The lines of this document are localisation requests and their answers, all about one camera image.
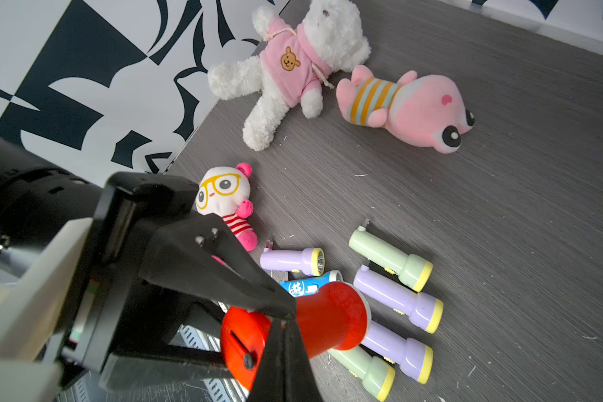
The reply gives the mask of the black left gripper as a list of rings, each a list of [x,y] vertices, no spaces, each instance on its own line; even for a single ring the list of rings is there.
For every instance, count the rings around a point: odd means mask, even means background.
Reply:
[[[89,372],[108,391],[225,379],[220,353],[172,345],[214,302],[294,318],[296,302],[217,215],[192,210],[198,187],[174,176],[118,173],[100,193],[55,335],[68,390]]]

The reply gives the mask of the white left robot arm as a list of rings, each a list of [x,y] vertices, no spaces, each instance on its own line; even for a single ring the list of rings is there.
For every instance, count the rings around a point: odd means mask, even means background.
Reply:
[[[61,363],[63,386],[88,370],[109,391],[226,378],[219,353],[172,345],[193,313],[220,320],[226,305],[294,318],[293,298],[229,226],[194,210],[198,189],[134,173],[98,187],[0,138],[0,269],[32,273],[65,224],[88,219],[60,321],[35,349]]]

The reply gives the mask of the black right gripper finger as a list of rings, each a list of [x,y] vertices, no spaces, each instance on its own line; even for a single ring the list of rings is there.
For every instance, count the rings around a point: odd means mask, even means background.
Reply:
[[[321,401],[300,329],[276,319],[262,355],[249,401]]]

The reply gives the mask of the red flashlight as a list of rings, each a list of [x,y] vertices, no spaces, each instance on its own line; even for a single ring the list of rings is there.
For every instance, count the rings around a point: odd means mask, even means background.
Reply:
[[[348,283],[331,282],[313,295],[297,297],[295,302],[296,323],[309,358],[330,349],[353,349],[368,332],[370,306]],[[221,353],[233,377],[248,390],[263,360],[271,327],[271,318],[243,308],[231,307],[224,316]]]

